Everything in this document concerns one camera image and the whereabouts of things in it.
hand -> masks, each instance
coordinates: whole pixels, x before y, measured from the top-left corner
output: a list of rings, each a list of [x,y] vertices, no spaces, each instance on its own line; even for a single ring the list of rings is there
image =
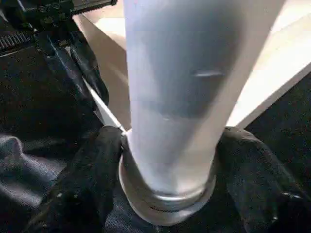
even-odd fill
[[[121,131],[101,128],[60,173],[25,232],[101,232],[113,208],[120,156]]]
[[[283,192],[297,194],[295,184],[263,142],[245,130],[226,128],[217,146],[216,159],[219,167],[213,195],[184,222],[162,227],[142,220],[118,184],[105,232],[311,232],[311,224],[306,221],[310,219],[306,199],[297,195],[279,199]]]

black machine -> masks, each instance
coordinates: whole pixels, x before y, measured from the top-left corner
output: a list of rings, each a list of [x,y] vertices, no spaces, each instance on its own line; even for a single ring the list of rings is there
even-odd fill
[[[108,104],[108,90],[100,78],[96,58],[72,16],[114,4],[115,0],[4,1],[4,14],[18,31],[0,37],[0,54],[36,43],[50,69],[77,100],[94,107],[84,77]],[[65,48],[70,48],[71,56]]]

black cloth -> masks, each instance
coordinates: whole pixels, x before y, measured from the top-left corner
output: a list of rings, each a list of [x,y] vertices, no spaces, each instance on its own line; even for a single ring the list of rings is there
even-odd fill
[[[246,129],[275,153],[311,195],[311,73]]]
[[[16,30],[0,17],[0,36]],[[0,55],[0,232],[20,233],[102,123],[52,74],[35,45]]]
[[[26,232],[310,232],[310,203],[273,153],[251,133],[225,130],[217,147],[214,193],[171,227],[139,218],[116,182],[121,133],[104,127],[60,174]]]

gloved hand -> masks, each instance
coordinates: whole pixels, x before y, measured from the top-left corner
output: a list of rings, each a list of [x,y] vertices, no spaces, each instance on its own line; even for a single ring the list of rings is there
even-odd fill
[[[212,197],[196,214],[171,227],[142,220],[120,183],[114,187],[120,155],[121,132],[103,127],[60,174],[26,232],[257,233],[284,232],[285,223],[291,232],[311,229],[308,204],[300,201],[305,197],[298,196],[300,190],[275,155],[249,132],[225,129],[217,147],[220,167]],[[295,196],[290,194],[291,200],[283,198],[278,205],[274,198],[285,192]]]
[[[60,173],[25,232],[101,232],[113,208],[120,156],[121,131],[104,126]]]

pvc pipe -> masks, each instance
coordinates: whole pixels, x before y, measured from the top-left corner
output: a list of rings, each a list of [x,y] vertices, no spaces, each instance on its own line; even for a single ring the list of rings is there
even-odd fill
[[[283,3],[125,0],[132,131],[120,175],[143,219],[172,225],[209,199],[215,147]]]

